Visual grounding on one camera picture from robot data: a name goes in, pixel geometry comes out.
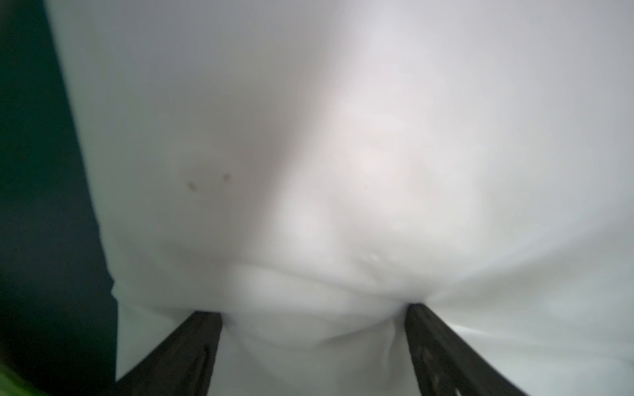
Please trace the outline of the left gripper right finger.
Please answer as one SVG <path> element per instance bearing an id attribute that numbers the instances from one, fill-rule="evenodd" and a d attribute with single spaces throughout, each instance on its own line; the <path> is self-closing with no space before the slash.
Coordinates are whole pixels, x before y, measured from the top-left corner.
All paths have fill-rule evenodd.
<path id="1" fill-rule="evenodd" d="M 410 305 L 405 332 L 422 395 L 525 396 L 428 306 Z"/>

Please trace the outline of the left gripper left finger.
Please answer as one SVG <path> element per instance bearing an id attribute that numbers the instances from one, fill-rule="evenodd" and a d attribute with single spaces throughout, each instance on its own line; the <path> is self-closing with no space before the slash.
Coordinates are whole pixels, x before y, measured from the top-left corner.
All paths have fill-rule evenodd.
<path id="1" fill-rule="evenodd" d="M 222 325 L 218 313 L 193 313 L 106 395 L 206 396 Z"/>

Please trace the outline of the white raincoat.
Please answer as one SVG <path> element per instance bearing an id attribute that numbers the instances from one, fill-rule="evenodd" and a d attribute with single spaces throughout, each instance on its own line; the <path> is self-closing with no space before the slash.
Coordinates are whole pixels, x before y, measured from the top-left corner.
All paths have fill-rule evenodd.
<path id="1" fill-rule="evenodd" d="M 122 377 L 416 395 L 409 305 L 530 395 L 633 392 L 630 1 L 49 1 Z"/>

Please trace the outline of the green frog raincoat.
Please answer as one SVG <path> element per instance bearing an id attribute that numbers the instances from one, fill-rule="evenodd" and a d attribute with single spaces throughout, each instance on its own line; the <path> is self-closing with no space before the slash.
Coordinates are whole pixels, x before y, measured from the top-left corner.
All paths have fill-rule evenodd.
<path id="1" fill-rule="evenodd" d="M 0 394 L 1 396 L 47 396 L 5 365 L 1 365 Z"/>

